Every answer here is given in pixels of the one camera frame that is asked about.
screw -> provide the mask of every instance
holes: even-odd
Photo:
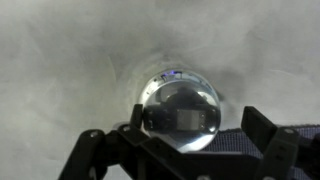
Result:
[[[202,175],[198,176],[197,180],[211,180],[210,176]]]
[[[285,129],[284,131],[286,133],[288,133],[288,134],[293,134],[294,133],[294,131],[292,129]]]
[[[266,176],[262,180],[276,180],[274,177]]]
[[[90,134],[90,137],[96,137],[98,136],[98,131],[93,131],[91,134]]]
[[[123,128],[123,131],[129,131],[130,130],[130,126],[125,126],[124,128]]]

black mount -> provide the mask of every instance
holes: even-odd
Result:
[[[182,154],[159,138],[140,131],[142,105],[135,105],[130,124],[105,135],[83,132],[59,180],[101,180],[107,167],[120,164],[132,179],[292,179],[292,167],[320,179],[320,134],[307,139],[290,128],[279,128],[254,107],[245,107],[242,130],[263,158],[241,153]]]

glass dome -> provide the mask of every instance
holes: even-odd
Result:
[[[202,76],[183,69],[158,73],[144,87],[142,131],[180,152],[209,144],[221,121],[218,96]]]

gray surface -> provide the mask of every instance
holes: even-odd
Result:
[[[0,179],[56,179],[81,131],[126,121],[139,75],[175,62],[224,97],[222,129],[245,105],[319,123],[319,13],[316,0],[2,0]]]

white surface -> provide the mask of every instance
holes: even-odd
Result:
[[[223,129],[245,105],[319,124],[319,16],[316,0],[2,0],[0,179],[56,179],[83,130],[128,120],[128,84],[178,61],[224,97]]]

